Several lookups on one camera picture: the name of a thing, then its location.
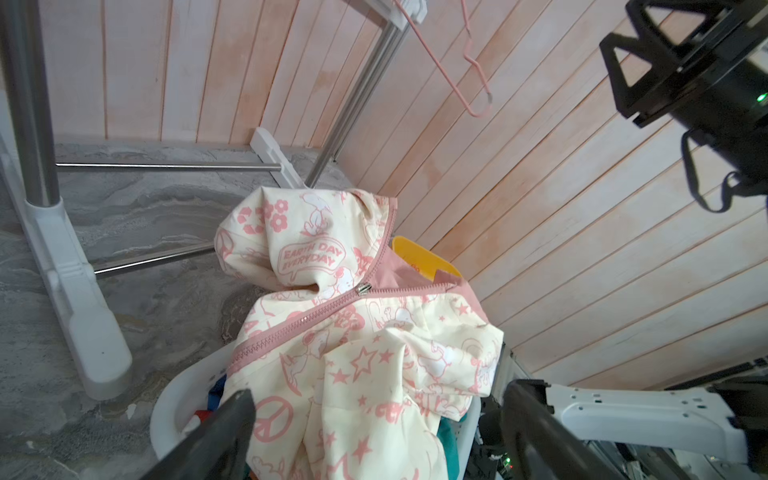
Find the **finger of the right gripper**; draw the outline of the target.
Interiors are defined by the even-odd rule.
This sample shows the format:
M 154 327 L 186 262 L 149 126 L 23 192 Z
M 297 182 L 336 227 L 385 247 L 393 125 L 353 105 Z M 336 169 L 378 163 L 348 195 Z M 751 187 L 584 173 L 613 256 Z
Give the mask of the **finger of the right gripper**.
M 683 67 L 689 46 L 664 34 L 643 39 L 610 33 L 600 42 L 600 51 L 622 116 L 656 119 L 669 111 L 672 78 Z

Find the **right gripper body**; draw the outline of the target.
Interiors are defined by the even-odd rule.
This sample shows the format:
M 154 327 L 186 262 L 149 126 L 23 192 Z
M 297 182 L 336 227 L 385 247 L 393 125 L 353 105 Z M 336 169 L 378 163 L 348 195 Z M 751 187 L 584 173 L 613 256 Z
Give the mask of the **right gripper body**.
M 701 22 L 674 42 L 652 8 Z M 643 128 L 670 115 L 742 173 L 766 173 L 767 70 L 752 58 L 767 40 L 766 2 L 630 1 L 626 12 L 636 35 L 623 49 L 650 69 L 624 85 L 624 117 Z

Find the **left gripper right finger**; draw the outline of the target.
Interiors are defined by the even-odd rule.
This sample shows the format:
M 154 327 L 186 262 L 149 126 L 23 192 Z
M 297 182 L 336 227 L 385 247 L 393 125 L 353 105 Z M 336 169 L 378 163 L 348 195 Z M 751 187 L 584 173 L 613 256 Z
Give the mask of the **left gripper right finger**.
M 531 447 L 556 479 L 621 479 L 534 395 L 539 383 L 516 379 L 504 390 L 501 431 L 507 451 L 524 457 Z

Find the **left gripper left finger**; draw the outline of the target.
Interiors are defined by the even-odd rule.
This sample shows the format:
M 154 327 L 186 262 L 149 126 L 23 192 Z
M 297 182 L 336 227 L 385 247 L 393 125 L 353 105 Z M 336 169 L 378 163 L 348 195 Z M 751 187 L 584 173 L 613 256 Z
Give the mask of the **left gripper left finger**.
M 245 479 L 255 416 L 251 391 L 237 391 L 143 479 Z

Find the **blue red white jacket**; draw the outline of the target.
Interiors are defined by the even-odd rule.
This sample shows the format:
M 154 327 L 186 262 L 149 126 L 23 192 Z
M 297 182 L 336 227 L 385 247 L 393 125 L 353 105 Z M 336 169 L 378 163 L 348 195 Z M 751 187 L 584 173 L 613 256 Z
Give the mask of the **blue red white jacket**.
M 216 381 L 216 383 L 208 391 L 206 408 L 197 410 L 194 413 L 195 417 L 201 422 L 205 421 L 219 408 L 226 380 L 227 375 L 223 375 Z

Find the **green jacket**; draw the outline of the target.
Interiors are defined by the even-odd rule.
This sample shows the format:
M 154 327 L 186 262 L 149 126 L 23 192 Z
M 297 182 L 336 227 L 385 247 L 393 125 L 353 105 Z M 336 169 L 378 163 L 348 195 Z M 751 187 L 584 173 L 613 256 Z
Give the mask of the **green jacket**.
M 460 478 L 459 449 L 456 435 L 452 428 L 452 421 L 447 418 L 441 418 L 437 431 L 437 438 L 440 440 L 446 461 L 447 474 L 449 480 L 458 480 Z

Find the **cream pink print jacket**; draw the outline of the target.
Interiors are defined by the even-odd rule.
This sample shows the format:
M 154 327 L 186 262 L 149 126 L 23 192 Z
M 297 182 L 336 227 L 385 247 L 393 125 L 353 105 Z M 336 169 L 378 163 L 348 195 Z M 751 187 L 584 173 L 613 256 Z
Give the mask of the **cream pink print jacket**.
M 445 479 L 438 429 L 487 396 L 503 334 L 469 283 L 391 248 L 393 198 L 261 187 L 219 225 L 223 270 L 264 289 L 226 396 L 252 394 L 258 479 Z

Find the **pink hanger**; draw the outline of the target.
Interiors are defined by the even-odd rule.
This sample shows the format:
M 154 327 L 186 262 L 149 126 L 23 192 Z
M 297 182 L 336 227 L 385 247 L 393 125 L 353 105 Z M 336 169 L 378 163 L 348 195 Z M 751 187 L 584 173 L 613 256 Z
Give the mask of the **pink hanger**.
M 494 106 L 493 91 L 489 76 L 476 55 L 475 35 L 472 28 L 472 6 L 475 1 L 449 1 L 460 15 L 461 33 L 456 35 L 453 45 L 439 54 L 431 48 L 427 37 L 421 32 L 420 24 L 426 19 L 427 1 L 392 1 L 392 9 L 402 19 L 423 48 L 429 60 L 434 64 L 435 72 L 447 83 L 453 98 L 459 102 L 464 112 L 479 119 L 488 117 Z M 473 94 L 461 84 L 458 62 L 461 61 L 463 74 L 473 76 L 479 85 L 480 99 L 474 100 Z

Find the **white plastic laundry basket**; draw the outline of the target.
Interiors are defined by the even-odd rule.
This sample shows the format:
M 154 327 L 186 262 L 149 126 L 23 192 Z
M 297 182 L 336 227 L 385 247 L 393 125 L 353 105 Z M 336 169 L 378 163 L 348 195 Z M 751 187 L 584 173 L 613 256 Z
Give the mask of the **white plastic laundry basket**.
M 226 373 L 233 351 L 233 343 L 223 346 L 179 373 L 163 389 L 154 405 L 149 430 L 158 461 L 185 439 L 182 431 L 193 414 L 207 408 L 209 391 Z M 456 439 L 458 479 L 464 478 L 480 413 L 481 400 L 475 397 L 463 421 L 448 421 Z

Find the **white clothes rack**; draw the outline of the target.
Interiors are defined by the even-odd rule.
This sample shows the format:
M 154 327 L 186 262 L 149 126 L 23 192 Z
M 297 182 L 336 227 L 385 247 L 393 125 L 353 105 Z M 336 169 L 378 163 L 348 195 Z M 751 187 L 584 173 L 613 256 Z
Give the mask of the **white clothes rack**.
M 1 175 L 11 196 L 85 393 L 97 401 L 131 384 L 133 356 L 98 285 L 99 277 L 140 270 L 212 252 L 200 244 L 94 266 L 86 257 L 59 193 L 57 172 L 154 170 L 269 173 L 281 188 L 314 186 L 383 77 L 408 32 L 427 16 L 425 1 L 371 1 L 386 21 L 315 166 L 301 178 L 277 141 L 257 128 L 250 146 L 259 161 L 234 163 L 91 163 L 56 160 L 40 8 L 36 1 L 1 4 Z

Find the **yellow plastic tray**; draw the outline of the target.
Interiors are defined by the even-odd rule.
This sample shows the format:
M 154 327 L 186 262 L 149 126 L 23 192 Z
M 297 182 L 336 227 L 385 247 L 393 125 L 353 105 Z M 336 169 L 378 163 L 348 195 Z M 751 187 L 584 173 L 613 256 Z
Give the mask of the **yellow plastic tray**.
M 455 277 L 461 276 L 459 270 L 450 262 L 403 236 L 393 238 L 392 250 L 429 280 L 434 280 L 438 272 L 445 272 Z

